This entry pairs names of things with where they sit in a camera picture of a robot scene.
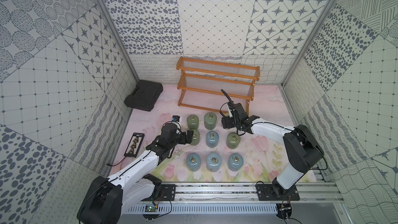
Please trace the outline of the wooden three-tier shelf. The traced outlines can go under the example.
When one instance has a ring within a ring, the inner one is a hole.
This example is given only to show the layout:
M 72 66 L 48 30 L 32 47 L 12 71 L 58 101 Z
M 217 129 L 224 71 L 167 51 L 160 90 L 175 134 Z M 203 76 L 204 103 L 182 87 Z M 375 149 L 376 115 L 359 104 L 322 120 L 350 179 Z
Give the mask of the wooden three-tier shelf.
M 259 66 L 223 63 L 209 60 L 180 57 L 176 68 L 181 71 L 177 89 L 181 91 L 178 106 L 215 112 L 216 109 L 185 104 L 188 91 L 223 95 L 245 100 L 245 110 L 249 113 L 251 101 L 255 96 L 255 84 L 260 80 Z

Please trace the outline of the green canister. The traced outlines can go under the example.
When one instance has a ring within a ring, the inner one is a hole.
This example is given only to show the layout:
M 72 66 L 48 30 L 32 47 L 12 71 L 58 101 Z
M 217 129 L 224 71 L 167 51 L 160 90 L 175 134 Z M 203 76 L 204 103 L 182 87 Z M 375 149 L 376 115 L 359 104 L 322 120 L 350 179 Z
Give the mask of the green canister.
M 207 130 L 213 130 L 217 125 L 217 115 L 213 112 L 206 113 L 204 116 L 204 126 Z
M 236 149 L 240 144 L 240 136 L 236 133 L 229 133 L 227 136 L 227 147 L 230 149 Z
M 187 117 L 187 125 L 190 130 L 197 130 L 199 128 L 199 118 L 197 115 L 189 115 Z
M 196 146 L 199 144 L 200 142 L 200 132 L 197 129 L 192 129 L 193 131 L 193 135 L 192 135 L 192 142 L 191 145 L 192 146 Z

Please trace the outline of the right controller board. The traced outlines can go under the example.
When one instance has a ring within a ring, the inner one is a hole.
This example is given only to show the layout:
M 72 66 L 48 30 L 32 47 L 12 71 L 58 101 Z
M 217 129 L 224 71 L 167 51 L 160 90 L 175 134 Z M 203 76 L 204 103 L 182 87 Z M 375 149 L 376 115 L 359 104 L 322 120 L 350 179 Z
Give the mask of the right controller board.
M 276 216 L 282 220 L 288 220 L 292 214 L 291 204 L 276 204 L 277 214 Z

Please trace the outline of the controller board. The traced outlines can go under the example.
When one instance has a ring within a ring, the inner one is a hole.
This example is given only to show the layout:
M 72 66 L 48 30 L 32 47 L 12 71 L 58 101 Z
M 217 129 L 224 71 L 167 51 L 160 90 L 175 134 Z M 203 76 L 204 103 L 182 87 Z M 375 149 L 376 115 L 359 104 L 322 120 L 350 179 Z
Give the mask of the controller board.
M 277 214 L 276 216 L 282 220 L 288 220 L 292 214 L 291 204 L 276 204 Z
M 154 220 L 159 216 L 158 209 L 154 205 L 146 205 L 143 217 L 148 220 Z

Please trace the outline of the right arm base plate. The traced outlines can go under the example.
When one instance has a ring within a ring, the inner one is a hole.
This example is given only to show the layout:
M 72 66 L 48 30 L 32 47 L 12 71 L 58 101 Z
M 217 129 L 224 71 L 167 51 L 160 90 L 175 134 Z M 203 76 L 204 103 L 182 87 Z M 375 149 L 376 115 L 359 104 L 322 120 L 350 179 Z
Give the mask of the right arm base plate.
M 289 189 L 284 189 L 274 184 L 255 184 L 256 193 L 259 201 L 299 201 L 300 196 L 296 185 Z

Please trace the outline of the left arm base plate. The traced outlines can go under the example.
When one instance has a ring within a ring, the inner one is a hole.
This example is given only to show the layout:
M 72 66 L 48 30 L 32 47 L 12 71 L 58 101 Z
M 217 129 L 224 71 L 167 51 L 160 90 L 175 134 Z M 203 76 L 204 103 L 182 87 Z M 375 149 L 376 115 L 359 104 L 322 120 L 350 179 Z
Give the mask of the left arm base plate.
M 176 185 L 175 184 L 161 184 L 155 186 L 152 201 L 168 201 L 175 200 Z

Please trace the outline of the aluminium mounting rail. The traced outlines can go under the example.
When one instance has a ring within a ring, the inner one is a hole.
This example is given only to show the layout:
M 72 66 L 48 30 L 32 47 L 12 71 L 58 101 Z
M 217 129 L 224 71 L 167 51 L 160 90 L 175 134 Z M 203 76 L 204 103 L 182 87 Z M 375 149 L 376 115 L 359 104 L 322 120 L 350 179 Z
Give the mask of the aluminium mounting rail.
M 177 183 L 167 190 L 163 200 L 206 203 L 343 203 L 334 183 L 297 183 L 283 198 L 274 198 L 270 183 Z

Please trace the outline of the blue canister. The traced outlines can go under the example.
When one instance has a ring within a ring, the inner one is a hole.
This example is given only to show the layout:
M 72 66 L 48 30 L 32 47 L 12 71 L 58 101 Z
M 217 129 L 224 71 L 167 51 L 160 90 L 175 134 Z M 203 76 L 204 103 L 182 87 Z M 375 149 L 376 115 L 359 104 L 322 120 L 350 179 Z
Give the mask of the blue canister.
M 186 165 L 190 171 L 198 171 L 201 167 L 201 157 L 196 153 L 190 153 L 186 158 Z
M 219 134 L 216 131 L 209 131 L 206 135 L 206 145 L 215 148 L 219 142 Z
M 206 167 L 210 172 L 217 172 L 222 164 L 222 157 L 216 153 L 211 152 L 206 158 Z
M 244 164 L 244 159 L 239 153 L 233 153 L 229 156 L 228 167 L 231 171 L 239 171 Z

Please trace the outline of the left controller board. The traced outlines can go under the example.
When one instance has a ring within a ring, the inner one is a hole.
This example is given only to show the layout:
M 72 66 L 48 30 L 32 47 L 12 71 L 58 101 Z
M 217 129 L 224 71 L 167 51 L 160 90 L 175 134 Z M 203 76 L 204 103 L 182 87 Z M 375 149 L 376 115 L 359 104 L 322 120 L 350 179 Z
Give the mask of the left controller board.
M 143 217 L 148 220 L 154 220 L 159 216 L 158 209 L 154 205 L 146 205 Z

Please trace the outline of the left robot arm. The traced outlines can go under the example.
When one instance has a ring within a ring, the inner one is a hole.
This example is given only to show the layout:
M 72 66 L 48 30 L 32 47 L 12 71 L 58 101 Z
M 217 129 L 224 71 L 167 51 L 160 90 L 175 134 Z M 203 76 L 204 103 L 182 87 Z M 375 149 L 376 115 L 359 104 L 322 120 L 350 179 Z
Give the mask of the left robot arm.
M 77 212 L 79 223 L 116 224 L 138 202 L 158 199 L 162 181 L 151 172 L 172 157 L 177 145 L 191 144 L 192 140 L 192 130 L 183 132 L 178 122 L 166 122 L 161 134 L 126 168 L 94 179 Z

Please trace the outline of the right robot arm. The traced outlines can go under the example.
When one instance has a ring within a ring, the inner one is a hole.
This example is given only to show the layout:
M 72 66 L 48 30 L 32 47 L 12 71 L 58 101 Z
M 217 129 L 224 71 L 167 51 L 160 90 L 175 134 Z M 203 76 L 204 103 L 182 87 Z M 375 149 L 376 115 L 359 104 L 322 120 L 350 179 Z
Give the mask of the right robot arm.
M 246 133 L 264 136 L 284 144 L 289 163 L 272 181 L 271 192 L 277 199 L 282 199 L 290 193 L 295 184 L 321 159 L 324 151 L 305 125 L 284 127 L 252 115 L 249 116 L 240 103 L 235 104 L 222 89 L 228 99 L 228 113 L 222 115 L 224 129 L 236 129 L 236 134 Z

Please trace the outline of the black plastic tool case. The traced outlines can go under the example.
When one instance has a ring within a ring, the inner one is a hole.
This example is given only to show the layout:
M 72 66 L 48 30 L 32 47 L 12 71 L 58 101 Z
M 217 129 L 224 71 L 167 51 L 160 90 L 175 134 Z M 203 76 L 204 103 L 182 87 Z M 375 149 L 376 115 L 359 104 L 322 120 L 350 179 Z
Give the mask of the black plastic tool case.
M 127 107 L 150 112 L 162 92 L 163 85 L 161 83 L 140 80 L 133 92 L 126 97 L 124 103 Z

